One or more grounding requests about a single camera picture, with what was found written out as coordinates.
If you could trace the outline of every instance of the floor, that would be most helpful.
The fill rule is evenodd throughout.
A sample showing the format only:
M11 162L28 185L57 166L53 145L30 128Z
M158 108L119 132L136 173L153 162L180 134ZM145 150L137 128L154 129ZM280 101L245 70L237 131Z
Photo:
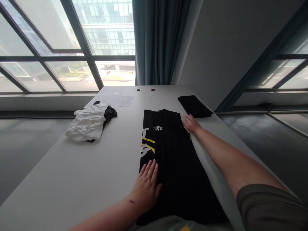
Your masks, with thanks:
M275 115L308 133L307 114ZM220 115L236 135L308 205L308 139L267 115Z
M71 121L0 120L0 206L65 132Z

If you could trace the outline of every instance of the blue curtain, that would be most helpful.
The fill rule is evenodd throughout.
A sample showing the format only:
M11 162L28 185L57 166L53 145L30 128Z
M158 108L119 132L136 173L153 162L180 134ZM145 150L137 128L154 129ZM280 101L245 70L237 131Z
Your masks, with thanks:
M170 85L190 0L133 0L136 85Z

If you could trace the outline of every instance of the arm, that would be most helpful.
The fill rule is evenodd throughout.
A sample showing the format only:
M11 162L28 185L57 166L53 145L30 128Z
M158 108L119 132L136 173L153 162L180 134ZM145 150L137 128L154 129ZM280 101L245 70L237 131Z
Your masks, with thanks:
M235 200L238 191L249 184L266 184L288 191L260 163L202 128L192 115L184 118L183 123L186 128L197 135L209 156L225 176Z
M132 192L122 201L85 220L71 231L126 230L157 201L162 185L156 187L158 164L144 165Z

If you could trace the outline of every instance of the white table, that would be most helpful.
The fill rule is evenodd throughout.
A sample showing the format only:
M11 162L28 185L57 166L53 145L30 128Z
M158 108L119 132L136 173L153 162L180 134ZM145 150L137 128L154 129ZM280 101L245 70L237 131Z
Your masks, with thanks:
M114 107L118 117L104 129L100 141L76 143L65 135L59 138L0 207L1 231L68 230L125 197L139 171L144 109L186 114L177 98L195 95L187 86L130 86L122 94L134 100L130 107ZM217 115L198 121L261 162ZM234 229L244 230L223 175L194 136L192 142Z

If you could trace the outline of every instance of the forearm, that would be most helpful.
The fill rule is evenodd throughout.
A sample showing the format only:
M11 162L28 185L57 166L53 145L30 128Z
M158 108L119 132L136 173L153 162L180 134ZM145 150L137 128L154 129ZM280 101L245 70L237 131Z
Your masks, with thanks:
M71 231L126 230L141 215L135 201L127 196L115 205L99 212Z
M238 191L249 184L267 184L287 191L260 163L239 149L202 127L198 128L195 134L225 176L235 200Z

